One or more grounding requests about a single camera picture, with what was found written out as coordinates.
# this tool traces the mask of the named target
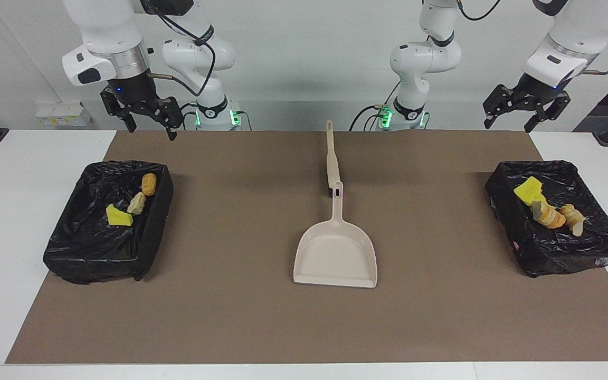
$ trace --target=yellow sponge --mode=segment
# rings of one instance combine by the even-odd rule
[[[113,204],[107,206],[107,221],[110,226],[132,226],[133,215],[123,212]]]
[[[531,207],[531,203],[534,201],[548,203],[546,197],[541,193],[542,186],[543,183],[541,183],[541,181],[531,176],[527,178],[522,185],[516,187],[513,192],[516,193],[517,197],[524,202],[524,204]]]

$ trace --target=dustpan handle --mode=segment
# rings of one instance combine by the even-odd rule
[[[344,184],[336,181],[332,185],[332,220],[342,220],[342,209],[344,201]]]
[[[328,156],[326,165],[328,167],[328,187],[333,188],[335,182],[341,181],[339,176],[339,163],[335,154],[335,134],[333,133],[333,122],[328,120],[325,126],[325,135],[328,138]]]

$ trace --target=white wall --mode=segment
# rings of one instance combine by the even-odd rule
[[[478,15],[492,3],[468,0],[465,5],[469,14]],[[393,46],[425,37],[416,0],[203,0],[203,5],[217,33],[236,46],[236,65],[220,75],[227,93],[251,113],[256,128],[318,128],[326,118],[348,125],[361,105],[383,101],[395,85],[397,76],[388,65]],[[153,71],[170,72],[160,46],[172,32],[157,17],[136,15],[136,20],[147,45],[156,50]],[[104,84],[77,88],[63,74],[60,58],[81,38],[60,0],[0,0],[0,22],[1,125],[40,127],[34,122],[34,104],[57,93],[65,101],[83,101],[96,120],[92,128],[122,128],[103,109],[99,91]],[[529,0],[505,0],[480,22],[460,17],[456,38],[463,48],[461,65],[427,76],[432,89],[429,127],[482,129],[482,101],[497,84],[516,84],[522,63],[551,24]],[[17,50],[11,49],[15,44]],[[608,68],[608,48],[591,68]],[[189,99],[174,83],[157,86],[160,96]],[[580,77],[567,90],[572,103],[559,120],[538,130],[576,127],[608,92],[608,75]],[[330,103],[323,108],[311,103],[321,101]],[[529,117],[523,112],[504,115],[494,127],[519,130]],[[158,128],[147,119],[137,122],[143,129]]]

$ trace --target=crumpled plastic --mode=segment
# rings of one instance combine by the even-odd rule
[[[534,221],[530,207],[513,190],[530,176],[543,183],[543,195],[558,209],[565,204],[586,216],[583,235],[567,226],[547,229]],[[522,270],[530,277],[569,274],[608,265],[608,216],[567,161],[501,162],[485,184],[495,216]]]
[[[114,204],[125,212],[130,200],[140,192],[145,173],[159,178],[157,194],[148,197],[144,211],[135,216],[132,226],[110,226],[106,208]],[[141,279],[154,261],[172,191],[166,165],[144,161],[90,164],[49,239],[44,264],[72,283],[118,277]]]

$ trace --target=wooden handle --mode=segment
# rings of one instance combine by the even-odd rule
[[[328,156],[326,164],[328,166],[328,187],[335,187],[336,182],[340,182],[339,163],[335,154],[335,134],[333,132],[333,122],[328,120],[325,127],[325,133],[328,137]]]

